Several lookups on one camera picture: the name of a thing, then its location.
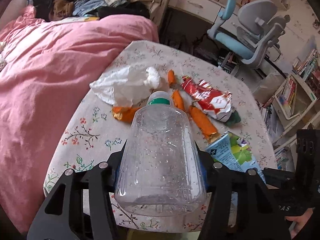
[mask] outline plastic bottle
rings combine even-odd
[[[206,199],[188,117],[166,92],[153,93],[135,114],[115,199],[125,210],[146,216],[192,212]]]

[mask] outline drawer handle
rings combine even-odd
[[[198,7],[198,8],[203,9],[203,6],[201,4],[197,4],[197,3],[194,3],[194,2],[191,2],[191,1],[188,1],[188,3],[194,5],[194,6]]]

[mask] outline orange wrapper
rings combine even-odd
[[[172,99],[173,99],[173,102],[174,102],[174,106],[179,108],[180,110],[182,110],[183,112],[185,112],[185,108],[184,108],[184,103],[183,103],[183,99],[179,93],[178,90],[175,90],[173,93],[172,93]]]
[[[113,117],[119,121],[132,123],[134,114],[140,109],[140,107],[137,108],[131,108],[131,107],[119,107],[115,106],[112,108],[112,114]]]
[[[169,83],[169,87],[172,87],[173,85],[175,85],[177,83],[173,70],[168,71],[168,83]]]
[[[200,128],[208,143],[212,143],[219,138],[220,134],[218,133],[217,128],[200,109],[190,106],[189,112],[193,121]]]

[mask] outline pink comforter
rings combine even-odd
[[[158,41],[143,17],[109,16],[59,24],[34,19],[33,7],[0,33],[0,204],[27,231],[44,199],[43,182],[78,104],[118,54],[135,40]]]

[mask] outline blue chair seat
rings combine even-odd
[[[215,39],[225,45],[228,49],[239,55],[241,58],[250,59],[253,56],[253,52],[244,46],[241,42],[230,37],[229,35],[218,32]]]

